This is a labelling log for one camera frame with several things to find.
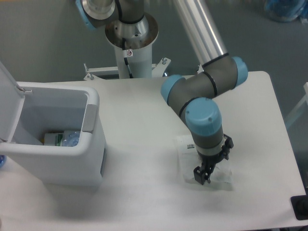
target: robotic arm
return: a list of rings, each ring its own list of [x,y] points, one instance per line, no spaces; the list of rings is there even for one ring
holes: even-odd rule
[[[240,58],[229,56],[205,0],[176,0],[174,4],[204,71],[189,79],[170,76],[161,94],[192,133],[202,159],[202,165],[193,171],[195,180],[210,183],[216,163],[228,160],[233,147],[211,99],[245,82],[248,70]]]
[[[210,182],[216,163],[229,158],[233,147],[232,139],[223,133],[219,108],[211,99],[245,82],[248,70],[240,58],[229,56],[205,0],[173,2],[204,71],[189,79],[170,76],[163,83],[161,94],[192,133],[202,158],[202,165],[193,171],[194,177],[204,184]],[[108,40],[122,50],[142,50],[157,37],[157,24],[144,13],[143,0],[77,0],[76,3],[88,25],[98,27],[116,20],[105,31]],[[131,68],[127,59],[123,63],[130,77],[131,69],[142,70],[145,66],[143,59],[137,62],[139,66]],[[120,68],[118,58],[117,64],[121,74],[125,68]],[[135,73],[145,75],[142,71]]]

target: gray floor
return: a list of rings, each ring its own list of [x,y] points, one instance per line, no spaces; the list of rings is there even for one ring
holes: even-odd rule
[[[160,28],[153,62],[168,57],[170,74],[193,74],[198,60],[172,1],[145,2]],[[207,3],[229,53],[242,57],[250,71],[270,74],[285,118],[308,82],[308,24],[269,20],[261,0]],[[0,60],[18,81],[81,80],[84,62],[89,68],[116,65],[104,28],[88,31],[72,0],[0,1],[0,33]],[[308,169],[307,116],[288,131],[300,170]]]

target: bolt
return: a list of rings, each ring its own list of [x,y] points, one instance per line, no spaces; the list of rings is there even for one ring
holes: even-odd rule
[[[86,64],[83,64],[84,66],[85,66],[85,71],[86,71],[86,75],[90,75],[90,79],[91,80],[94,80],[94,77],[93,77],[93,75],[89,72],[89,69],[87,68],[87,65]]]

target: white trash can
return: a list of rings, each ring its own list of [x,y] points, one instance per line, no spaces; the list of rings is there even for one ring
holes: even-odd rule
[[[99,185],[106,147],[99,100],[89,87],[17,83],[0,62],[0,155],[45,183]],[[40,141],[65,130],[80,131],[76,146]]]

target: white tabletop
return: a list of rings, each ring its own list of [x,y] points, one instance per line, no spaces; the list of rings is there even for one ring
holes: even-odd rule
[[[233,183],[185,183],[176,137],[190,134],[160,95],[162,78],[70,82],[94,87],[108,151],[99,188],[45,185],[11,159],[0,170],[1,231],[237,231],[307,225],[305,194],[270,77],[250,72],[215,99],[232,137]]]

